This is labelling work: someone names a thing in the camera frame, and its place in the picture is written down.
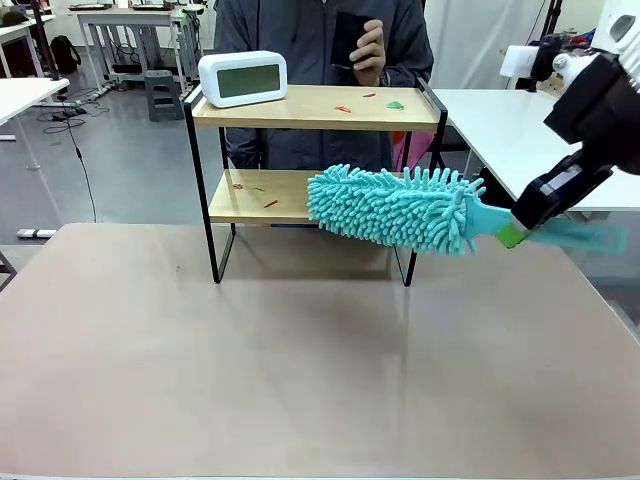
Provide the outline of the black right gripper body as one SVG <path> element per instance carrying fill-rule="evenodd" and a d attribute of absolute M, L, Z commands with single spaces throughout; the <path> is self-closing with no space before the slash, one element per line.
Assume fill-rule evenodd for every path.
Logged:
<path fill-rule="evenodd" d="M 639 93 L 623 75 L 581 121 L 582 150 L 600 168 L 639 175 Z"/>

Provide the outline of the person's hand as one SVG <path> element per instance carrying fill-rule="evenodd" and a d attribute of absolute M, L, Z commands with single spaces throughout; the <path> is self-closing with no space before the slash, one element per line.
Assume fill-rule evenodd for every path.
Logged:
<path fill-rule="evenodd" d="M 361 86 L 377 87 L 386 64 L 383 22 L 369 20 L 364 24 L 364 34 L 358 39 L 356 49 L 350 54 L 353 74 Z"/>

